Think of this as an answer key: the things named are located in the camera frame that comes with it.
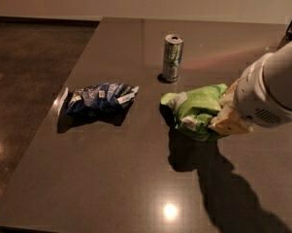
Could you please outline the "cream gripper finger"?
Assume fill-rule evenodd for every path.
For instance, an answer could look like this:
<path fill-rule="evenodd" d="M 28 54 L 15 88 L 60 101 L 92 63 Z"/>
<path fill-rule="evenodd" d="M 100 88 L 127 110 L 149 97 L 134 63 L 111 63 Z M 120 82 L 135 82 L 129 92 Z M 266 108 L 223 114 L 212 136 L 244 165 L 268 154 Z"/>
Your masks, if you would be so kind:
<path fill-rule="evenodd" d="M 220 135 L 230 135 L 236 131 L 236 122 L 230 116 L 215 116 L 209 128 Z"/>

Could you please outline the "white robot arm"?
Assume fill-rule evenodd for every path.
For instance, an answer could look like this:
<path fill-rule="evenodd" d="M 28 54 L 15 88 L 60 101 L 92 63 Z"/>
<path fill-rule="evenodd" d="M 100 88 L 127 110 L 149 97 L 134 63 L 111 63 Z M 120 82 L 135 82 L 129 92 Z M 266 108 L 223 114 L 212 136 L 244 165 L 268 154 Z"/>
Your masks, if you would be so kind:
<path fill-rule="evenodd" d="M 220 98 L 210 129 L 243 134 L 254 124 L 272 128 L 292 122 L 292 19 L 277 50 L 249 65 Z"/>

